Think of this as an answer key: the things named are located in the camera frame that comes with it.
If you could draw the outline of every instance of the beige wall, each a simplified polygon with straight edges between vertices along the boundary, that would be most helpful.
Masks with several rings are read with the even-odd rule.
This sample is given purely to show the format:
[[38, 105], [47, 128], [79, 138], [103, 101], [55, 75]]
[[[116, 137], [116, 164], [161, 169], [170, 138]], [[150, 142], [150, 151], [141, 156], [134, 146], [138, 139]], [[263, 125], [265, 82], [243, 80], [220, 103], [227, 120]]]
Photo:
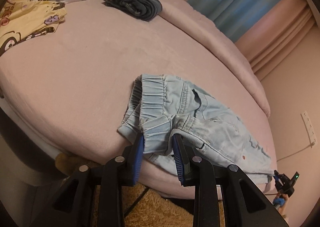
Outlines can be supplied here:
[[[292, 53], [266, 78], [269, 119], [277, 159], [305, 148], [309, 142], [301, 112], [307, 111], [320, 141], [320, 30], [313, 27]], [[320, 197], [320, 144], [278, 162], [278, 171], [300, 177], [290, 198], [290, 227], [299, 227]]]

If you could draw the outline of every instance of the pink fitted sheet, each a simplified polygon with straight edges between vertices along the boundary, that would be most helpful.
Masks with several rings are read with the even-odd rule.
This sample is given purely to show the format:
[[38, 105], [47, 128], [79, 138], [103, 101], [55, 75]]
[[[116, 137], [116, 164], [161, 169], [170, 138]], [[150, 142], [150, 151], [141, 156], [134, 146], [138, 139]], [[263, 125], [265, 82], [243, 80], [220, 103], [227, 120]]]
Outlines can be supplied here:
[[[56, 33], [18, 44], [0, 58], [6, 100], [57, 147], [98, 163], [121, 154], [128, 142], [116, 129], [134, 79], [142, 73], [175, 74], [231, 107], [276, 169], [265, 113], [204, 46], [159, 16], [143, 22], [104, 6], [102, 0], [66, 8], [66, 21]], [[147, 161], [140, 182], [181, 198], [194, 194]]]

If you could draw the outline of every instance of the white power strip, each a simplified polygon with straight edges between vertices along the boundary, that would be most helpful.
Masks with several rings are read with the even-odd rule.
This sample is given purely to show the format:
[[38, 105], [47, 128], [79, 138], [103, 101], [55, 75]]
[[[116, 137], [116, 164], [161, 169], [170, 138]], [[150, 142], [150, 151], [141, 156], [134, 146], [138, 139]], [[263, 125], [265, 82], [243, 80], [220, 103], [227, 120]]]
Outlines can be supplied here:
[[313, 126], [311, 124], [311, 120], [309, 118], [307, 111], [304, 111], [303, 113], [301, 113], [301, 116], [302, 116], [304, 125], [306, 126], [307, 133], [308, 133], [309, 140], [310, 140], [310, 144], [311, 144], [311, 148], [312, 148], [313, 146], [318, 144], [315, 130], [313, 129]]

